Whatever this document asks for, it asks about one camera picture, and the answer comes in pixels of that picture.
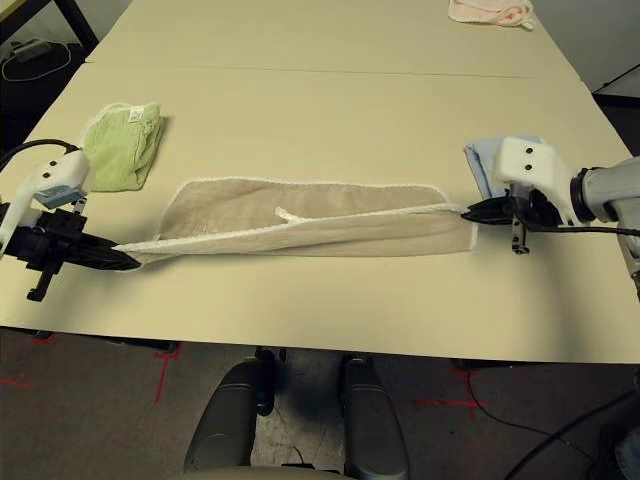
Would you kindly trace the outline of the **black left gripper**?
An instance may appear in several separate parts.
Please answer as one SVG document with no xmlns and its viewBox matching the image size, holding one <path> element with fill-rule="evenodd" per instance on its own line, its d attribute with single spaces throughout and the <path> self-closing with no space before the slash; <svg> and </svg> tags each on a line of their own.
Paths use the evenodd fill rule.
<svg viewBox="0 0 640 480">
<path fill-rule="evenodd" d="M 44 212 L 34 226 L 18 227 L 5 253 L 26 263 L 26 268 L 40 273 L 38 282 L 27 293 L 30 301 L 42 301 L 53 276 L 64 263 L 95 270 L 128 271 L 140 263 L 115 250 L 111 240 L 83 233 L 87 218 L 76 212 L 56 209 Z"/>
</svg>

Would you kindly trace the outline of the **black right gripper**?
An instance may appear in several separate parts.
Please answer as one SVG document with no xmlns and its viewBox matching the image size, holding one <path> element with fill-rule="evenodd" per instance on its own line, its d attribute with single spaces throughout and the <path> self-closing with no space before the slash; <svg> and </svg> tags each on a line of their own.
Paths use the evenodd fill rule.
<svg viewBox="0 0 640 480">
<path fill-rule="evenodd" d="M 529 230 L 539 231 L 560 225 L 558 210 L 543 193 L 515 183 L 509 185 L 507 195 L 472 204 L 461 217 L 483 225 L 511 225 L 511 249 L 516 255 L 529 253 L 526 245 Z"/>
</svg>

